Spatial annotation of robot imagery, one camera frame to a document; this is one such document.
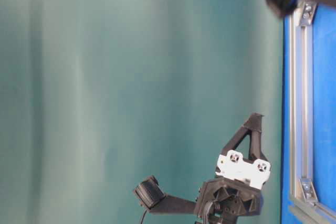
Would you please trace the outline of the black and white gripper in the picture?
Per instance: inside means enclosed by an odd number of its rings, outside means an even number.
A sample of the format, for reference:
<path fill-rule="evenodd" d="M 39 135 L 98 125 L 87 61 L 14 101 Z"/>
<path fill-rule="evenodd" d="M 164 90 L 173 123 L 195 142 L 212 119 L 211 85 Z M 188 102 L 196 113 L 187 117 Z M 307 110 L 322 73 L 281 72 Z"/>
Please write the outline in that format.
<path fill-rule="evenodd" d="M 236 223 L 238 217 L 259 215 L 261 189 L 270 176 L 271 164 L 261 150 L 262 114 L 252 113 L 223 147 L 217 177 L 203 183 L 194 214 L 203 223 Z M 247 162 L 235 151 L 249 136 Z"/>

